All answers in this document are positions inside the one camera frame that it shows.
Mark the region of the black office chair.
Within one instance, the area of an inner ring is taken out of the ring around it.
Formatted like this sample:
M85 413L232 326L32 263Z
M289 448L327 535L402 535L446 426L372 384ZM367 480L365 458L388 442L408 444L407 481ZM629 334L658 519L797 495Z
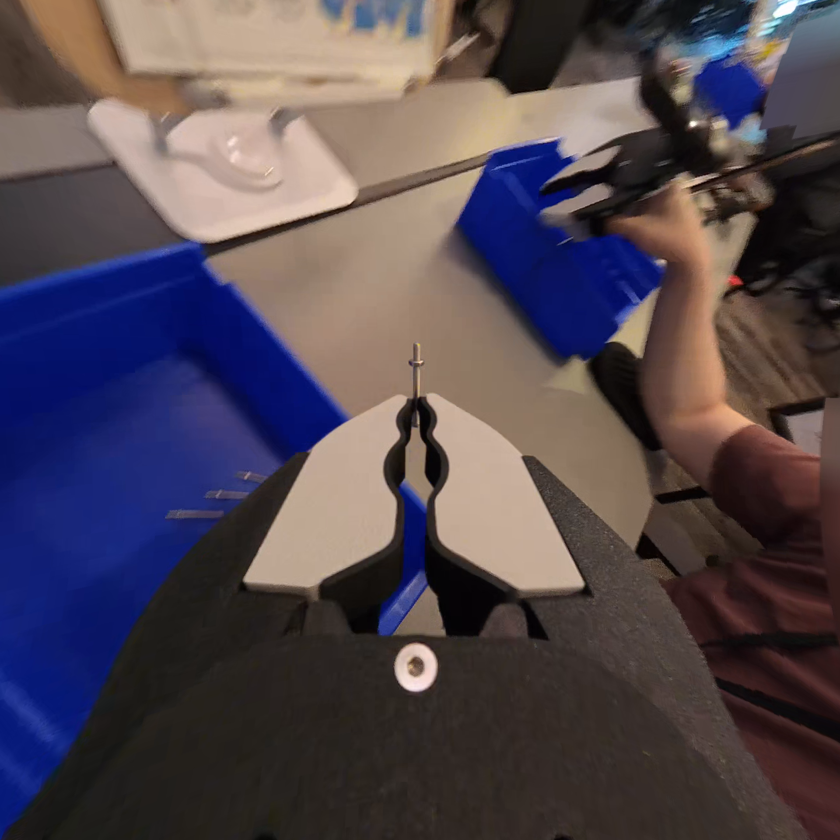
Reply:
M644 357L636 355L626 345L612 341L588 360L587 370L598 391L638 443L649 452L663 452L644 405Z

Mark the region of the large blue plastic bin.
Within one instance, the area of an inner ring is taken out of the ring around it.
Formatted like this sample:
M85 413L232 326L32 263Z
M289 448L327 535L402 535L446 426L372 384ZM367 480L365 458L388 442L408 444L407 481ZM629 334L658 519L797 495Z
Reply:
M245 560L343 420L197 246L2 292L2 832L55 838L144 718L300 635Z

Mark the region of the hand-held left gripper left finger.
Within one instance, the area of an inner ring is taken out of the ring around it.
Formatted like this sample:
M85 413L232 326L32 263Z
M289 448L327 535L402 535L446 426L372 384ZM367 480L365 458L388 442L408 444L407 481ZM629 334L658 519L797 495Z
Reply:
M355 631L380 633L403 578L411 417L411 398L394 395L314 445L245 573L248 593L331 602Z

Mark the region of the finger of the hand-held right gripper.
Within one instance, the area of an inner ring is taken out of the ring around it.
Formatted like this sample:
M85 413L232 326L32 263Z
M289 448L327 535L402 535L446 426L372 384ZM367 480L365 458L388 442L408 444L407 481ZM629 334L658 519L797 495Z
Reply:
M611 195L623 183L624 154L621 145L603 145L550 177L539 189L542 197L579 196L595 188Z
M557 228L566 239L580 243L600 238L606 232L606 220L614 215L612 196L573 196L539 213L546 228Z

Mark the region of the black framed board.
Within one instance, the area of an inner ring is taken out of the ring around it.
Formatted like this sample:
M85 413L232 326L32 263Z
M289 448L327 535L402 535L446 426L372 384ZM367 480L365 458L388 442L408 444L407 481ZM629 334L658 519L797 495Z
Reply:
M768 411L777 435L792 442L808 455L820 456L822 450L825 397L772 407Z

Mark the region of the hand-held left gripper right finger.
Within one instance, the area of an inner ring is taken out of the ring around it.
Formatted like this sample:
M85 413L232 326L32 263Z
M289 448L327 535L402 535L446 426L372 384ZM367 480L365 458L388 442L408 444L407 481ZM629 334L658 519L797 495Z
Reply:
M578 595L586 582L523 454L437 394L417 405L426 446L425 572L445 633L480 634L502 604Z

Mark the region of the small blue plastic bin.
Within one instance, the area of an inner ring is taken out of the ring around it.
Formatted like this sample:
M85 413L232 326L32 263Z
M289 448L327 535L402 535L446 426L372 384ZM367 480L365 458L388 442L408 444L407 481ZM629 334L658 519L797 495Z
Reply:
M457 226L502 289L559 357L587 361L659 287L663 269L625 239L576 241L539 219L540 186L574 160L561 137L490 154Z

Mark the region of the blue storage bin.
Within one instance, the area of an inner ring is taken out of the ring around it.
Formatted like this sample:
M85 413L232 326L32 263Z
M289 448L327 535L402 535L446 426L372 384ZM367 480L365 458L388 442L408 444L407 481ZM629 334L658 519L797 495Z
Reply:
M750 115L761 111L768 87L747 61L725 56L708 61L700 69L694 90L712 114L723 117L734 131Z

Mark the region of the person's right hand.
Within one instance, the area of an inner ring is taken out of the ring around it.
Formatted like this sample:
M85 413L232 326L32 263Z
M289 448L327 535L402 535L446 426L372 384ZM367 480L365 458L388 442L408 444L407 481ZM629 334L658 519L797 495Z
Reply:
M699 212L679 181L670 182L610 217L605 231L624 237L668 266L699 269L711 264Z

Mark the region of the person's right forearm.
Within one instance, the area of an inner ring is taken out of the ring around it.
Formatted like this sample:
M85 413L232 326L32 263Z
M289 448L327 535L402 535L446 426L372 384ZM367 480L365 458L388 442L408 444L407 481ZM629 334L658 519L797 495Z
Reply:
M640 368L644 410L663 450L704 490L719 449L753 425L728 404L717 305L708 257L670 260Z

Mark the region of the white plastic tray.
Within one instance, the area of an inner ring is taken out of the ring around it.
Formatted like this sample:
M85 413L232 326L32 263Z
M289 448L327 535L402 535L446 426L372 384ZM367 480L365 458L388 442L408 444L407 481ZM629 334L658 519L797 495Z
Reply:
M351 205L359 187L301 113L282 142L283 180L265 192L221 185L198 167L160 157L151 113L114 99L91 107L90 131L178 235L213 245Z

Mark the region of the black swivel chair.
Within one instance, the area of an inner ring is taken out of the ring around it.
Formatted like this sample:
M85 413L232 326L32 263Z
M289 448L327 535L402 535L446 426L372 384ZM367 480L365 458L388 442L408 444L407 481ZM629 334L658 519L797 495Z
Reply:
M787 292L802 305L805 347L838 351L838 195L781 188L758 221L734 271L752 297Z

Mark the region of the clear plastic piece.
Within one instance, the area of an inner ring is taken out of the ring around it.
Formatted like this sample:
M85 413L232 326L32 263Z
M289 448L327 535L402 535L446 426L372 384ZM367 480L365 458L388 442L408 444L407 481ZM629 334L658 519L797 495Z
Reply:
M160 157L194 165L223 186L258 193L282 183L281 145L300 116L290 108L213 108L148 120Z

